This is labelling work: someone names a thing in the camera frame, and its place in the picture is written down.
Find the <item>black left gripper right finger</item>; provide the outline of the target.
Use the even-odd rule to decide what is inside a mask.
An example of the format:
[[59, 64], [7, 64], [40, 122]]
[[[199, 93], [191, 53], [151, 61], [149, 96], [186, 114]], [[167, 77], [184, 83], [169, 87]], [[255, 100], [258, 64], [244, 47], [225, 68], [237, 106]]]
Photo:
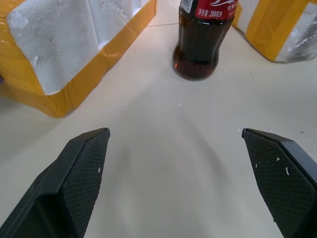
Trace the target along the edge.
[[285, 238], [317, 236], [317, 164], [293, 140], [242, 131], [260, 194]]

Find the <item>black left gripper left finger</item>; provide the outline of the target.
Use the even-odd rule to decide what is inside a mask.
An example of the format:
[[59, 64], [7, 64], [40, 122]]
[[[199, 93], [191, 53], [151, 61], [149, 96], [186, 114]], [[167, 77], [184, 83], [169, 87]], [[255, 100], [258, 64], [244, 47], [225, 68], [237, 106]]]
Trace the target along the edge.
[[98, 198], [109, 128], [71, 139], [0, 228], [2, 238], [82, 238]]

